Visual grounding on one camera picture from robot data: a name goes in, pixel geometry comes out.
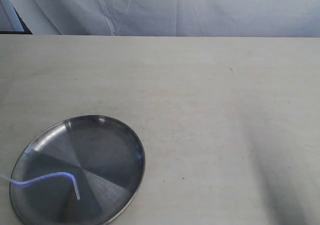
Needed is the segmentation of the thin translucent plastic tube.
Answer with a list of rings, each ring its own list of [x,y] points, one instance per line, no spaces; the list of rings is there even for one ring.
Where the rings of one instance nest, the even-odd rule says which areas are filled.
[[[24,180],[24,181],[15,180],[15,179],[13,179],[9,176],[6,176],[4,174],[1,174],[0,177],[4,180],[9,181],[10,183],[12,183],[14,185],[17,185],[17,186],[29,186],[29,185],[32,185],[36,182],[40,182],[40,181],[50,179],[50,178],[62,178],[62,177],[67,178],[67,179],[70,179],[72,182],[76,199],[78,201],[81,199],[77,179],[73,174],[71,174],[69,172],[65,172],[65,171],[53,172],[53,173],[44,174],[44,175],[29,179],[29,180]]]

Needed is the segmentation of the round stainless steel plate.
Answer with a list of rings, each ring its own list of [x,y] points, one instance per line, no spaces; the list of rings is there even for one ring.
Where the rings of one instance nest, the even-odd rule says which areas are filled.
[[[11,178],[26,181],[55,172],[72,181],[48,178],[31,185],[10,184],[11,206],[24,225],[106,225],[137,194],[145,172],[145,151],[127,124],[103,115],[63,120],[35,137],[17,159]]]

